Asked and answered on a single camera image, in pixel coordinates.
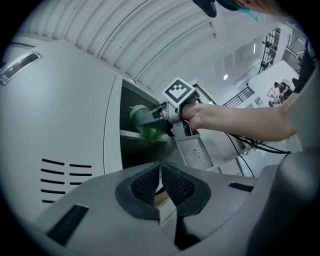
gray panel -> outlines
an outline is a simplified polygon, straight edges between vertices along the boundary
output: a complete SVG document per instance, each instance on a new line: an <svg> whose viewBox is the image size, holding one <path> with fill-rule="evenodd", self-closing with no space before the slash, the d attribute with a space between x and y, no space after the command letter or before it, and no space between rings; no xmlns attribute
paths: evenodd
<svg viewBox="0 0 320 256"><path fill-rule="evenodd" d="M276 165L264 168L253 191L229 221L211 236L181 251L179 255L246 255L250 234L265 207L276 169Z"/></svg>
<svg viewBox="0 0 320 256"><path fill-rule="evenodd" d="M297 99L286 111L303 148L320 147L319 83L320 67L317 65Z"/></svg>
<svg viewBox="0 0 320 256"><path fill-rule="evenodd" d="M203 170L213 166L201 137L177 141L177 144L181 147L188 166Z"/></svg>
<svg viewBox="0 0 320 256"><path fill-rule="evenodd" d="M185 217L183 222L190 234L204 239L227 222L243 205L249 192L229 187L232 182L254 186L256 178L224 175L204 170L182 167L184 172L205 181L211 189L211 197L197 215Z"/></svg>
<svg viewBox="0 0 320 256"><path fill-rule="evenodd" d="M35 225L47 232L74 204L78 204L88 207L89 211L66 244L72 251L92 256L162 256L178 252L158 221L134 218L116 199L117 185L151 164L89 180L48 208Z"/></svg>

hand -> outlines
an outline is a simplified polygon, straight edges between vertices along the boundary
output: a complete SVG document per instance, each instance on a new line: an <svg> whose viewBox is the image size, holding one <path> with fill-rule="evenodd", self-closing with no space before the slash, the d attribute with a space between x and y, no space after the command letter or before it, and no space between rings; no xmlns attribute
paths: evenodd
<svg viewBox="0 0 320 256"><path fill-rule="evenodd" d="M182 107L182 118L189 122L193 132L201 127L200 109L201 104L196 103L188 103Z"/></svg>

white ceiling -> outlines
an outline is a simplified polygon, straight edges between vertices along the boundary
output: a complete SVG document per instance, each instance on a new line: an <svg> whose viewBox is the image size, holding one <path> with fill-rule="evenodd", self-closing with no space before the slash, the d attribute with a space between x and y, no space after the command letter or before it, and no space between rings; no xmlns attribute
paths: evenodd
<svg viewBox="0 0 320 256"><path fill-rule="evenodd" d="M250 42L277 22L217 10L212 19L192 0L45 0L19 32L65 39L157 93L208 60L215 76L246 63Z"/></svg>

green bottle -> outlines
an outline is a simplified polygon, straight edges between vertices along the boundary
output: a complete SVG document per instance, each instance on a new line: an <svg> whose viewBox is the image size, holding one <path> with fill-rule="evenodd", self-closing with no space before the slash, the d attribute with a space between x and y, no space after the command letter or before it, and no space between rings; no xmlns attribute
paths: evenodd
<svg viewBox="0 0 320 256"><path fill-rule="evenodd" d="M162 126L160 124L151 124L147 126L137 126L137 119L142 115L148 113L150 111L144 105L135 105L128 113L129 120L131 123L136 127L139 133L144 137L146 140L150 142L155 142L161 138L163 134L165 134L162 130Z"/></svg>

